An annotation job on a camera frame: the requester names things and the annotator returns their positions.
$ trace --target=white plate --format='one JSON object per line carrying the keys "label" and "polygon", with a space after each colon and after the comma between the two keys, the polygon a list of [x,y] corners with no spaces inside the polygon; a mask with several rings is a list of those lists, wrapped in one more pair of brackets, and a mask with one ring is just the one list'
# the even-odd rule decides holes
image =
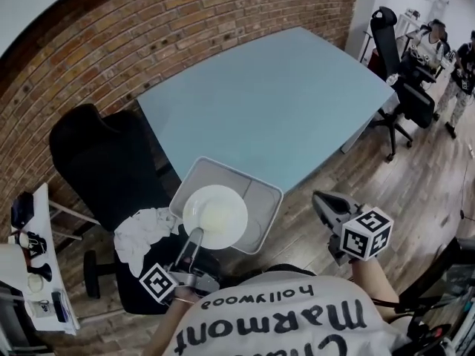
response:
{"label": "white plate", "polygon": [[236,243],[247,227],[247,207],[232,188],[210,185],[195,191],[183,209],[183,225],[190,235],[196,227],[204,231],[201,246],[224,249]]}

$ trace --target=white desk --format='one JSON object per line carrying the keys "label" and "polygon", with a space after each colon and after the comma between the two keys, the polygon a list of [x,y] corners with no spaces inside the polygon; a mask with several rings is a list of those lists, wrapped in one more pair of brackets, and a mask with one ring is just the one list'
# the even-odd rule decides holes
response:
{"label": "white desk", "polygon": [[30,315],[31,320],[35,329],[38,331],[63,331],[67,334],[76,334],[76,330],[79,329],[79,322],[74,314],[71,302],[69,301],[65,285],[62,282],[61,271],[59,270],[58,260],[56,259],[56,253],[54,251],[53,235],[51,233],[50,224],[50,207],[48,204],[48,185],[46,183],[41,185],[41,187],[33,194],[33,209],[34,217],[23,228],[23,231],[31,231],[45,239],[47,251],[46,253],[33,258],[31,260],[31,266],[39,268],[47,263],[51,267],[53,278],[51,282],[43,280],[43,289],[38,293],[31,294],[28,291],[23,291],[25,309],[27,313],[30,314],[29,307],[26,303],[27,300],[37,302],[47,300],[52,304],[51,293],[54,291],[61,291],[63,296],[62,305],[68,311],[68,321],[66,323],[60,323],[56,318],[56,315],[42,318],[35,318]]}
{"label": "white desk", "polygon": [[416,27],[416,29],[418,30],[421,28],[422,24],[424,24],[424,22],[416,20],[413,17],[409,17],[406,14],[399,15],[398,23],[396,24],[396,27],[394,28],[394,31],[396,33],[396,38],[398,39],[399,37],[402,37],[404,34],[409,32],[411,25]]}
{"label": "white desk", "polygon": [[353,143],[393,94],[351,56],[297,27],[189,67],[138,100],[181,180],[207,156],[287,192]]}

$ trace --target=chair wheel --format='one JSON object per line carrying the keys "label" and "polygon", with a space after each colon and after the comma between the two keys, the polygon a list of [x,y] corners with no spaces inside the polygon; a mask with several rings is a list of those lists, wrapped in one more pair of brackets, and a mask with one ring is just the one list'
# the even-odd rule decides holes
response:
{"label": "chair wheel", "polygon": [[97,275],[96,252],[87,251],[84,253],[84,282],[88,297],[99,299],[99,276]]}

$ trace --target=person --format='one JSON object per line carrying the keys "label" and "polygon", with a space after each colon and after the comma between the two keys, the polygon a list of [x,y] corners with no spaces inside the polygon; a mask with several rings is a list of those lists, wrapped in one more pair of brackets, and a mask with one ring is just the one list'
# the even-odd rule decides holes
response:
{"label": "person", "polygon": [[376,258],[351,266],[354,283],[274,269],[202,299],[177,288],[143,354],[391,355],[411,317],[373,304],[399,301]]}
{"label": "person", "polygon": [[439,120],[440,115],[447,109],[449,101],[457,95],[457,103],[453,109],[451,119],[445,123],[448,133],[453,139],[457,137],[455,127],[467,107],[470,95],[475,85],[475,30],[471,33],[471,42],[463,44],[455,54],[455,70],[451,74],[445,92],[439,101],[439,107],[434,113],[434,120]]}
{"label": "person", "polygon": [[428,66],[435,70],[440,66],[444,56],[445,24],[440,20],[433,20],[429,30],[421,29],[413,39],[419,55],[428,56]]}

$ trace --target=black chair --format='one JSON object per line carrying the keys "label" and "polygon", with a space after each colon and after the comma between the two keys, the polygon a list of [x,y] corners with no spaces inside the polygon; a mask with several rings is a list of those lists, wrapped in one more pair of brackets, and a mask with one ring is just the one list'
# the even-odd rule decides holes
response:
{"label": "black chair", "polygon": [[[80,105],[65,114],[50,133],[53,164],[62,177],[109,232],[144,208],[168,207],[170,198],[156,175],[145,134],[132,112],[102,118],[94,105]],[[186,234],[172,234],[151,246],[142,274],[155,263],[171,264],[186,241]],[[114,264],[98,266],[94,251],[84,258],[86,291],[99,298],[98,277],[115,273],[124,309],[132,314],[162,314],[159,304],[135,278],[127,263],[114,252]],[[195,265],[219,273],[219,262],[201,250]]]}
{"label": "black chair", "polygon": [[[394,33],[396,22],[396,15],[391,9],[386,7],[380,7],[373,14],[370,22],[376,49],[382,60],[379,75],[383,80],[386,80],[390,75],[401,73],[402,69]],[[423,67],[416,67],[416,71],[419,75],[424,75],[426,80],[436,81]],[[398,95],[400,104],[392,113],[385,113],[382,108],[379,109],[378,113],[383,119],[371,124],[373,127],[383,125],[389,128],[392,151],[387,156],[388,162],[392,161],[396,154],[396,131],[407,138],[407,146],[409,148],[413,143],[412,137],[397,123],[398,116],[404,114],[406,119],[414,121],[419,127],[427,128],[432,122],[435,107],[435,102],[432,98],[412,79],[412,73],[400,74],[398,82],[393,85],[393,89]]]}

